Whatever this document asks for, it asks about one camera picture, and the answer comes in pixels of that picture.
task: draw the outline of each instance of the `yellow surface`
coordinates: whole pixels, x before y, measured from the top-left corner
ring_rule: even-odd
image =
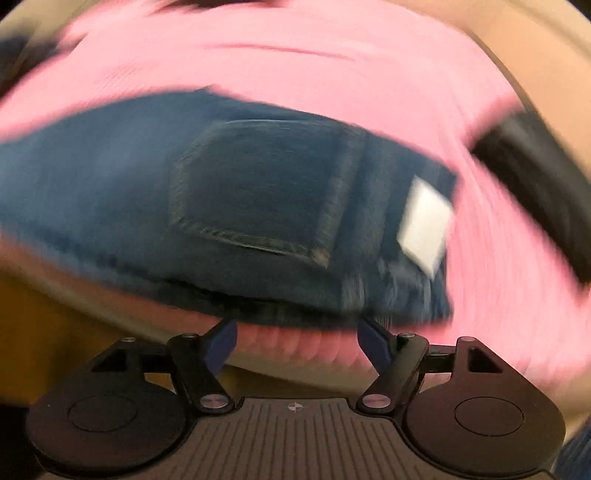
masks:
[[[0,272],[0,400],[35,400],[124,336]]]

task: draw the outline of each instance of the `beige wall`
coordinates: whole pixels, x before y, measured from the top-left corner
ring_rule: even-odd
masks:
[[[392,0],[479,37],[591,178],[591,22],[564,0]]]

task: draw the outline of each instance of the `gray ribbed platform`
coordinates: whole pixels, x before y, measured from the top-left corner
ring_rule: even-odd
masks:
[[[42,480],[57,480],[44,475]],[[202,420],[178,451],[129,480],[451,480],[406,446],[394,425],[343,399],[247,399]],[[538,474],[532,480],[549,480]]]

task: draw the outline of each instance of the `round pad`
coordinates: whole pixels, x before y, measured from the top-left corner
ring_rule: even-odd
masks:
[[[73,475],[124,474],[162,455],[184,427],[173,392],[147,382],[113,385],[97,376],[49,393],[27,418],[38,453]]]
[[[80,430],[114,432],[137,415],[135,403],[117,395],[98,395],[80,400],[70,409],[68,418]]]
[[[494,383],[487,380],[483,385]],[[506,392],[479,395],[469,382],[452,380],[413,399],[405,429],[431,461],[459,475],[525,475],[549,466],[564,438],[560,412],[531,388],[498,398]]]
[[[509,435],[521,427],[523,420],[523,412],[501,398],[471,398],[456,407],[456,421],[466,430],[486,437]]]

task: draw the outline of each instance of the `metal screw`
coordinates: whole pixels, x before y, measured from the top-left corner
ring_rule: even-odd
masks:
[[[205,395],[200,400],[201,405],[205,408],[209,408],[211,410],[218,410],[219,408],[224,408],[230,403],[230,400],[227,396],[221,395],[219,393],[211,393],[209,395]]]
[[[390,399],[386,395],[379,393],[372,393],[371,395],[364,396],[362,402],[367,408],[373,410],[386,408],[390,405]]]

